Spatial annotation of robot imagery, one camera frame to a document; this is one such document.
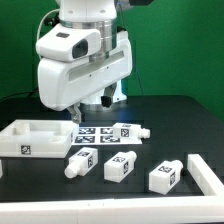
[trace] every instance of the white box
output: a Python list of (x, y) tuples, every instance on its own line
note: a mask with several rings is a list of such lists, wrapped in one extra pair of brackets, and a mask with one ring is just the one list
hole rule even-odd
[(175, 160), (164, 161), (149, 173), (149, 190), (160, 194), (167, 194), (180, 180), (183, 164)]
[(116, 123), (113, 125), (113, 137), (139, 140), (149, 138), (150, 130), (141, 128), (140, 124)]
[(187, 169), (206, 196), (224, 196), (224, 186), (199, 154), (188, 155)]
[(104, 179), (120, 183), (133, 169), (135, 152), (119, 152), (104, 164)]
[(64, 158), (78, 128), (72, 121), (16, 120), (0, 132), (0, 156)]
[(65, 169), (65, 176), (74, 178), (77, 175), (85, 176), (98, 163), (98, 150), (83, 147), (69, 158), (69, 165)]

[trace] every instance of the qr code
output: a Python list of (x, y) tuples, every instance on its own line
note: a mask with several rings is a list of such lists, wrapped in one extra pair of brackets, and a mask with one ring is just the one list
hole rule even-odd
[(101, 128), (100, 133), (101, 134), (113, 134), (113, 128)]
[(169, 173), (171, 170), (172, 170), (172, 168), (166, 167), (166, 166), (161, 166), (159, 168), (159, 171), (164, 172), (164, 173)]
[(95, 134), (95, 128), (79, 128), (79, 135), (92, 135)]
[(95, 136), (77, 136), (75, 143), (95, 143)]
[(120, 139), (114, 138), (113, 136), (101, 136), (100, 142), (101, 143), (118, 143), (120, 142)]
[(93, 157), (89, 157), (88, 159), (88, 168), (90, 168), (93, 165)]
[(112, 161), (113, 162), (116, 162), (116, 163), (122, 163), (123, 161), (125, 161), (125, 158), (115, 157)]
[(131, 124), (123, 124), (122, 127), (124, 127), (124, 128), (130, 128), (131, 127)]
[(175, 180), (176, 180), (176, 175), (174, 172), (172, 175), (170, 175), (170, 186), (175, 183)]
[(78, 153), (78, 156), (83, 156), (83, 157), (86, 157), (86, 156), (88, 156), (89, 155), (89, 152), (80, 152), (80, 153)]
[(21, 146), (21, 154), (22, 155), (31, 155), (31, 147), (30, 147), (30, 145), (22, 145)]
[(129, 164), (128, 164), (128, 162), (126, 162), (124, 164), (124, 174), (126, 174), (128, 172), (128, 169), (129, 169)]
[(128, 129), (121, 129), (121, 137), (129, 137), (129, 130)]

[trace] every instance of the white tray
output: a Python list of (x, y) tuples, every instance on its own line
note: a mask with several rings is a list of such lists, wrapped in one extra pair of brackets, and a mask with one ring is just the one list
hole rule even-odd
[(0, 156), (64, 158), (78, 129), (72, 121), (16, 120), (0, 132)]

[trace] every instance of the white object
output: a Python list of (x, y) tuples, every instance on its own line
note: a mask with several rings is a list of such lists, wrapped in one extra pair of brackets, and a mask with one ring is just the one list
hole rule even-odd
[(84, 147), (69, 158), (69, 165), (65, 169), (65, 176), (74, 178), (85, 176), (98, 163), (98, 150)]
[(80, 41), (85, 41), (86, 52), (83, 56), (89, 56), (98, 52), (101, 48), (101, 35), (97, 29), (71, 29), (56, 25), (50, 32), (36, 43), (36, 51), (39, 55), (58, 61), (74, 61), (74, 49), (80, 48)]
[(126, 139), (149, 138), (150, 130), (139, 124), (116, 123), (113, 125), (113, 137)]
[(72, 121), (16, 120), (0, 132), (0, 156), (64, 158), (78, 129)]
[(133, 169), (135, 152), (119, 152), (104, 164), (104, 179), (120, 183)]
[(114, 0), (56, 0), (60, 5), (59, 18), (69, 22), (108, 21), (117, 17)]
[(188, 155), (187, 169), (206, 196), (224, 196), (224, 186), (198, 154)]
[(182, 168), (179, 160), (164, 161), (149, 173), (149, 190), (167, 194), (179, 182)]
[(38, 41), (38, 40), (40, 39), (40, 32), (41, 32), (41, 28), (42, 28), (42, 26), (43, 26), (43, 24), (44, 24), (45, 19), (46, 19), (49, 15), (51, 15), (52, 13), (55, 13), (55, 12), (59, 12), (59, 9), (55, 9), (55, 10), (52, 10), (52, 11), (48, 12), (48, 13), (42, 18), (42, 20), (40, 21), (40, 24), (39, 24), (39, 26), (38, 26), (38, 30), (37, 30), (36, 41)]
[(159, 197), (1, 203), (1, 224), (181, 224), (224, 221), (224, 198)]
[(54, 110), (66, 109), (125, 78), (131, 69), (131, 46), (126, 31), (117, 34), (117, 47), (100, 63), (89, 62), (88, 57), (69, 63), (43, 58), (38, 66), (41, 101)]

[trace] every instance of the bottle cap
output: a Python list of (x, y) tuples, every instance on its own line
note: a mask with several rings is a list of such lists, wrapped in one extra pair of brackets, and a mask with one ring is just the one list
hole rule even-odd
[(177, 169), (182, 170), (183, 169), (183, 163), (179, 160), (174, 160), (171, 162), (173, 166), (175, 166)]
[(127, 152), (127, 154), (128, 154), (130, 157), (134, 158), (134, 161), (137, 159), (137, 154), (136, 154), (134, 151)]
[(139, 136), (139, 138), (149, 138), (150, 137), (150, 130), (149, 129), (142, 128), (139, 131), (138, 136)]
[(74, 178), (78, 175), (80, 171), (79, 166), (76, 163), (71, 163), (67, 166), (67, 168), (65, 169), (65, 176), (68, 178)]

